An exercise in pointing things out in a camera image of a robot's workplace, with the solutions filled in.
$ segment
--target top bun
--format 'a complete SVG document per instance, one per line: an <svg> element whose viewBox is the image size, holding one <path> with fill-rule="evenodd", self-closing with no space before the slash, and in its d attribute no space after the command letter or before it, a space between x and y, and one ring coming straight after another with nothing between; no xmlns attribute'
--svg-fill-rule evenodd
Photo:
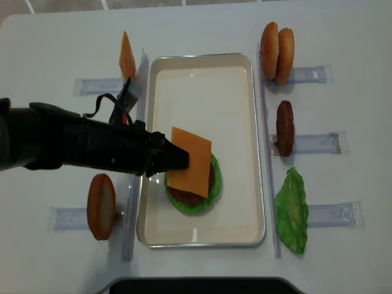
<svg viewBox="0 0 392 294"><path fill-rule="evenodd" d="M275 77L278 55L279 37L277 34L277 24L272 21L265 27L260 43L260 59L263 73L267 78Z"/></svg>
<svg viewBox="0 0 392 294"><path fill-rule="evenodd" d="M291 29L281 29L279 32L279 57L277 59L275 80L279 85L286 84L293 67L294 34Z"/></svg>

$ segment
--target orange cheese slice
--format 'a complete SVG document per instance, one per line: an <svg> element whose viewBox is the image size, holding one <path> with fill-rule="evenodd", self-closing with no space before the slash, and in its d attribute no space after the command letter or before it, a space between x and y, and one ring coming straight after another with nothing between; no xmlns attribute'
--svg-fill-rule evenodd
<svg viewBox="0 0 392 294"><path fill-rule="evenodd" d="M128 80L128 78L136 78L134 54L132 53L128 35L125 31L122 35L121 52L118 64L120 65L122 76L124 77L125 81Z"/></svg>
<svg viewBox="0 0 392 294"><path fill-rule="evenodd" d="M172 127L171 142L189 153L189 167L185 170L170 170L167 186L207 198L211 141Z"/></svg>

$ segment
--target green lettuce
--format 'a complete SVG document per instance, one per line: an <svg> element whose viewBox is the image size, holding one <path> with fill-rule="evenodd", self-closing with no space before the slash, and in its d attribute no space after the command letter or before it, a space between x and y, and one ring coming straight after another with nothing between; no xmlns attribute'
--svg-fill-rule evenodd
<svg viewBox="0 0 392 294"><path fill-rule="evenodd" d="M177 208L180 212L185 214L196 214L206 211L211 205L214 203L214 199L217 197L219 193L219 189L221 188L221 170L218 166L218 161L216 160L215 156L211 153L211 164L214 168L215 173L215 182L211 190L208 192L208 197L205 198L202 202L195 206L187 206L182 202L175 199L167 187L167 173L165 173L165 187L166 193L169 197L170 202L173 204L175 208Z"/></svg>
<svg viewBox="0 0 392 294"><path fill-rule="evenodd" d="M309 208L304 181L294 167L287 171L287 177L275 198L275 208L279 238L292 252L303 254Z"/></svg>

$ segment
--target metal tray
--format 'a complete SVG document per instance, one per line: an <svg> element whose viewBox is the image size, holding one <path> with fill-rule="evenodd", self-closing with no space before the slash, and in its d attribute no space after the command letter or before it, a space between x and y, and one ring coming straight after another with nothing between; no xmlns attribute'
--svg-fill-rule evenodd
<svg viewBox="0 0 392 294"><path fill-rule="evenodd" d="M164 175L143 178L137 235L149 247L243 246L265 233L252 64L241 53L165 57L151 66L147 129L172 126L212 141L220 195L203 214L170 203Z"/></svg>

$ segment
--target robotic arm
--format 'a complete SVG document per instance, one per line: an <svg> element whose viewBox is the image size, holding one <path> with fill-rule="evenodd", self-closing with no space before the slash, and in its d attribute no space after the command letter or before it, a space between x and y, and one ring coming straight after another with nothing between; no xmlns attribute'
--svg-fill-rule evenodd
<svg viewBox="0 0 392 294"><path fill-rule="evenodd" d="M126 109L135 98L130 84L128 80L118 100L99 96L96 112L83 116L43 103L11 108L8 98L0 99L0 170L52 170L65 164L150 177L187 168L188 152L164 134L146 131L144 122L132 122ZM90 119L104 97L115 103L110 124ZM123 115L128 125L122 123Z"/></svg>

